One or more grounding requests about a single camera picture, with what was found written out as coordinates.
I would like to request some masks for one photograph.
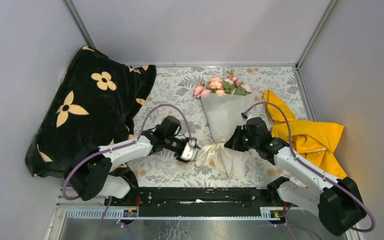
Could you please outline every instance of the flower bouquet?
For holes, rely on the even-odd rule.
[[[224,179],[242,179],[248,152],[225,148],[225,143],[235,132],[236,126],[245,124],[241,113],[254,100],[249,85],[229,72],[222,80],[213,77],[208,83],[196,87],[193,96],[201,100],[214,143],[204,146],[197,154],[197,166],[215,166]]]

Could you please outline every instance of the floral tablecloth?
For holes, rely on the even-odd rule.
[[[297,119],[305,119],[302,98],[290,66],[286,67],[160,67],[154,87],[140,112],[134,118],[135,134],[148,112],[159,104],[173,104],[186,116],[192,136],[197,138],[200,147],[213,142],[201,102],[192,97],[195,87],[200,82],[207,82],[211,77],[227,78],[228,71],[234,69],[235,76],[251,86],[260,102],[263,92],[271,89],[293,111]],[[251,112],[261,116],[269,129],[273,127],[267,108],[259,105]],[[168,115],[179,119],[183,125],[181,134],[185,134],[184,121],[173,108],[157,109],[145,124],[145,129],[160,124]],[[280,176],[298,182],[295,177],[281,168],[261,159],[252,150],[245,165],[243,179],[224,180],[216,168],[196,166],[177,161],[174,154],[163,150],[154,155],[130,161],[128,166],[137,177],[141,187],[265,187]]]

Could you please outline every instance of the ribbon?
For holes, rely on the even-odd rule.
[[[214,162],[215,167],[224,179],[231,179],[234,176],[234,164],[232,155],[224,147],[226,140],[214,142],[213,144],[204,146],[196,155],[195,164],[200,167],[202,165],[209,165],[211,161]],[[225,161],[231,162],[231,173],[228,174],[223,164],[222,158]]]

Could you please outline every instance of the gray wall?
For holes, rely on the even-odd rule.
[[[96,46],[131,65],[295,63],[329,0],[73,0]]]
[[[0,240],[40,240],[61,181],[24,155],[70,59],[84,44],[61,0],[0,1]]]
[[[302,73],[317,120],[345,125],[336,156],[377,220],[364,239],[384,239],[384,1],[339,1]]]

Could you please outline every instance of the black fabric with flower print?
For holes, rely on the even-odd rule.
[[[82,47],[27,150],[24,161],[31,175],[63,178],[86,143],[104,146],[131,138],[133,117],[150,94],[156,74],[154,65],[132,68]],[[138,184],[128,166],[112,174]]]

